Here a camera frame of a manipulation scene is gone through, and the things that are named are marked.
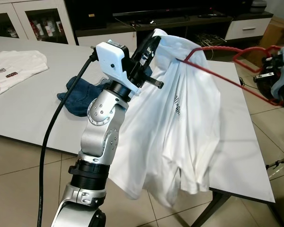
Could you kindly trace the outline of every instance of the white table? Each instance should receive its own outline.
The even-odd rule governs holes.
[[[66,83],[77,75],[92,49],[0,37],[0,51],[12,50],[40,51],[47,57],[49,69],[0,95],[0,135],[41,145],[60,102],[57,93],[66,91]],[[210,61],[209,65],[213,71],[239,83],[233,63]],[[83,78],[95,83],[103,76],[99,64],[94,62]],[[219,78],[214,77],[214,80],[221,92],[222,128],[221,141],[209,167],[210,189],[218,195],[275,202],[242,90]],[[77,154],[86,122],[86,117],[76,117],[63,108],[51,132],[48,147]],[[214,200],[221,205],[224,198],[215,196]],[[211,214],[204,215],[201,222]]]

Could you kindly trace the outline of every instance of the robotic arm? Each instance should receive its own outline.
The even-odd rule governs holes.
[[[106,216],[99,206],[106,197],[106,180],[119,141],[119,130],[132,95],[144,82],[158,88],[163,82],[151,78],[149,64],[161,38],[151,36],[133,56],[126,46],[109,40],[96,46],[101,70],[113,81],[88,108],[87,127],[75,166],[69,167],[66,185],[52,227],[104,227]]]

